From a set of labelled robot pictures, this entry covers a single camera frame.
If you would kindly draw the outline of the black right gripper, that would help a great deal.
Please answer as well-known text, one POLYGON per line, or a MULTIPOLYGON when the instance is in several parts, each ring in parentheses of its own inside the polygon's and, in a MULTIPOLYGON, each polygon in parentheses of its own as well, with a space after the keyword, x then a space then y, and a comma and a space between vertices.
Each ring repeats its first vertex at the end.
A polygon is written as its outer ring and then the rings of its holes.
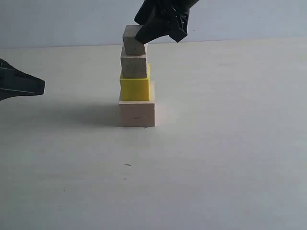
POLYGON ((190 9, 198 0, 145 0, 134 21, 140 25, 135 39, 147 44, 169 36, 177 43, 188 35, 190 9))

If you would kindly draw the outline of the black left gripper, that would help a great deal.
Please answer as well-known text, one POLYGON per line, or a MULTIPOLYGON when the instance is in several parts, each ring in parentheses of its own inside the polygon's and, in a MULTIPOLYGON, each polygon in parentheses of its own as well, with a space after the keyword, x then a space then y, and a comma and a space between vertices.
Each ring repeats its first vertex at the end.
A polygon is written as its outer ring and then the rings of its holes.
POLYGON ((45 91, 45 81, 10 69, 10 65, 0 59, 0 100, 18 96, 39 96, 45 91))

